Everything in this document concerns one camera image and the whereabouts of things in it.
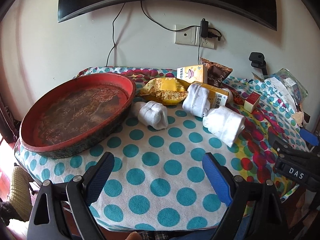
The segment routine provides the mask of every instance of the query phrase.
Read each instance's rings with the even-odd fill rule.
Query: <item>black cable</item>
[[[169,29],[169,28],[167,28],[167,27],[164,27],[162,24],[156,22],[154,19],[152,19],[150,16],[148,16],[148,15],[146,14],[146,12],[144,11],[144,9],[143,9],[142,1],[140,1],[140,5],[141,5],[141,9],[142,9],[144,15],[145,15],[149,20],[153,21],[154,23],[158,24],[159,26],[161,26],[162,28],[164,28],[164,29],[166,29],[166,30],[168,30],[168,31],[171,31],[171,32],[181,32],[181,31],[184,31],[184,30],[189,29],[189,28],[192,28],[192,27],[200,27],[199,25],[190,25],[190,26],[185,27],[185,28],[180,29],[180,30],[171,30],[171,29]]]
[[[112,41],[113,41],[113,47],[112,47],[112,49],[111,49],[110,52],[109,52],[108,59],[107,59],[107,63],[106,63],[106,67],[108,67],[108,61],[109,61],[110,54],[111,54],[111,52],[113,51],[113,49],[116,47],[116,43],[115,43],[115,21],[116,21],[116,19],[118,18],[118,16],[120,15],[120,13],[121,13],[124,5],[125,5],[125,3],[123,4],[123,6],[121,7],[121,10],[119,11],[118,15],[115,17],[115,19],[114,19],[113,22],[112,22]]]
[[[198,65],[200,65],[199,59],[200,59],[200,45],[201,45],[201,37],[199,33],[199,47],[198,47]]]

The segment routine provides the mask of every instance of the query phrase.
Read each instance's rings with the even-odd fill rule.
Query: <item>yellow box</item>
[[[181,67],[177,69],[177,78],[188,83],[193,83],[194,81],[207,83],[207,68],[203,65]]]
[[[193,82],[193,84],[198,84],[201,87],[204,87],[209,90],[208,100],[211,104],[211,108],[218,108],[219,106],[225,106],[229,92],[221,88],[210,86],[208,84],[200,83],[198,81]]]

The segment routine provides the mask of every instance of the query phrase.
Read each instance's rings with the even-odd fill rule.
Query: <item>blue gripper pad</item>
[[[211,153],[203,156],[202,168],[220,201],[230,206],[236,187],[231,172],[221,166]]]
[[[104,154],[108,155],[106,156],[107,158],[104,160],[100,168],[96,171],[95,175],[92,177],[86,188],[85,202],[88,206],[98,200],[100,193],[104,185],[106,184],[113,170],[113,167],[115,166],[115,158],[113,154],[110,152],[105,152]]]

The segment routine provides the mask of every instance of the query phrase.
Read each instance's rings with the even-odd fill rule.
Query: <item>wall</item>
[[[224,41],[201,55],[251,78],[252,51],[264,53],[269,73],[285,67],[306,87],[305,111],[311,129],[320,112],[320,31],[301,0],[276,0],[278,31],[208,5],[146,1],[150,15],[174,28],[199,25],[206,18]],[[46,92],[91,66],[105,66],[112,47],[112,21],[122,5],[57,22],[58,0],[16,0],[1,23],[0,92],[14,116],[22,119]],[[115,24],[116,56],[109,65],[177,68],[197,63],[196,46],[174,44],[174,33],[148,20],[139,2],[127,3]]]

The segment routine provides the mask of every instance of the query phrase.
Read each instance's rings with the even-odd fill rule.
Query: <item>round red tray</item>
[[[41,97],[22,120],[27,150],[49,158],[76,155],[106,138],[128,115],[134,82],[114,73],[85,75]]]

